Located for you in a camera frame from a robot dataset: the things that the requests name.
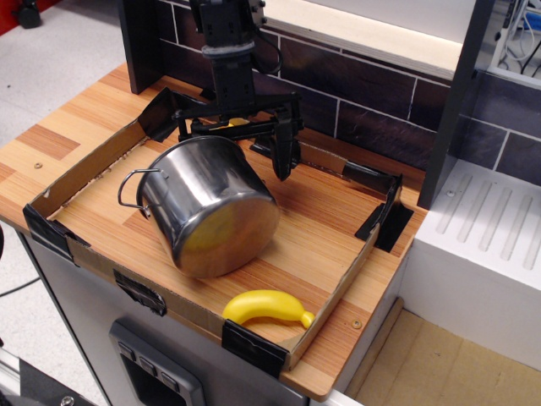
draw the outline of yellow banana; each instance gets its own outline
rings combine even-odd
[[[303,304],[286,292],[277,290],[250,290],[235,296],[222,313],[225,319],[243,324],[255,317],[274,317],[288,321],[301,321],[310,327],[314,314],[304,310]]]

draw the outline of wooden countertop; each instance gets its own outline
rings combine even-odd
[[[193,96],[199,93],[194,87],[164,77],[134,95],[123,65],[4,146],[0,150],[0,218],[28,234],[23,207],[137,118],[164,86]],[[403,173],[402,202],[415,210],[392,252],[372,251],[298,364],[280,375],[287,385],[321,400],[333,388],[424,219],[425,211],[415,206],[424,174],[309,130],[304,130],[300,138],[358,163]],[[128,159],[115,164],[54,218],[99,254],[218,315],[230,298],[253,288],[289,291],[316,313],[362,249],[364,242],[353,234],[381,198],[302,164],[281,183],[270,161],[246,150],[250,164],[281,207],[276,236],[249,266],[224,277],[190,279],[171,264],[149,222],[137,210],[117,203],[117,188],[123,177],[133,168],[148,167],[172,142],[147,141],[135,148]],[[134,196],[136,186],[127,186],[124,194]],[[354,321],[360,321],[363,328],[354,328]],[[303,333],[302,327],[286,322],[259,321],[249,328],[282,346]]]

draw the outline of stainless steel pot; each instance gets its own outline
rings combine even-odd
[[[122,191],[143,173],[137,204]],[[274,197],[233,141],[201,136],[176,144],[148,169],[135,169],[118,203],[138,208],[157,228],[177,268],[218,277],[252,260],[271,240],[280,217]]]

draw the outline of cardboard floor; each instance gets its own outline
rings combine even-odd
[[[388,337],[380,341],[379,352],[372,359],[365,357],[369,365],[359,367],[358,373],[364,370],[362,384],[354,389],[356,393],[349,388],[348,395],[364,406],[541,404],[540,371],[406,310],[400,311]]]

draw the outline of cable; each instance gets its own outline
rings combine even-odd
[[[261,40],[265,41],[267,44],[269,44],[271,47],[273,47],[276,50],[276,53],[278,54],[278,63],[276,64],[276,66],[273,69],[265,69],[260,64],[260,61],[257,60],[255,55],[252,54],[252,64],[262,74],[277,74],[278,72],[280,72],[281,66],[283,65],[283,62],[284,62],[284,57],[281,54],[280,48],[277,47],[271,40],[269,40],[269,38],[267,38],[265,36],[265,34],[263,34],[263,32],[261,32],[261,30],[259,28],[255,31],[255,34],[259,38],[261,38]]]
[[[541,41],[539,41],[539,44],[535,47],[535,49],[533,50],[532,52],[532,55],[529,56],[529,58],[527,59],[527,61],[524,63],[524,65],[522,66],[522,69],[521,69],[521,74],[524,74],[524,69],[526,69],[527,65],[530,63],[530,61],[532,60],[533,58],[533,55],[536,54],[536,52],[538,51],[539,47],[541,47]]]
[[[530,51],[528,53],[525,53],[524,51],[522,51],[522,53],[524,53],[524,56],[522,57],[519,57],[519,58],[515,58],[513,57],[512,55],[509,55],[508,51],[509,51],[509,40],[511,39],[510,37],[507,38],[507,41],[505,42],[505,54],[515,60],[515,61],[523,61],[524,59],[527,59],[527,58],[530,58],[535,52],[534,52],[534,48],[535,48],[535,34],[533,34],[533,29],[532,29],[532,26],[530,25],[530,22],[527,20],[527,17],[524,16],[524,22],[526,23],[527,27],[528,27],[528,30],[530,31],[530,34],[532,35],[532,45],[530,46]],[[521,44],[521,49],[522,49],[522,36],[524,34],[524,29],[522,28],[522,32],[521,32],[521,36],[519,38],[519,41],[520,41],[520,44]]]
[[[40,280],[39,277],[37,277],[36,279],[32,279],[31,281],[29,281],[27,283],[24,283],[24,284],[18,286],[17,288],[13,288],[13,289],[11,289],[11,290],[9,290],[7,292],[4,292],[3,294],[0,294],[0,298],[3,298],[4,296],[8,296],[9,294],[13,294],[13,293],[19,291],[20,289],[26,288],[27,286],[30,286],[32,283],[35,283],[35,282],[37,282],[39,280]]]

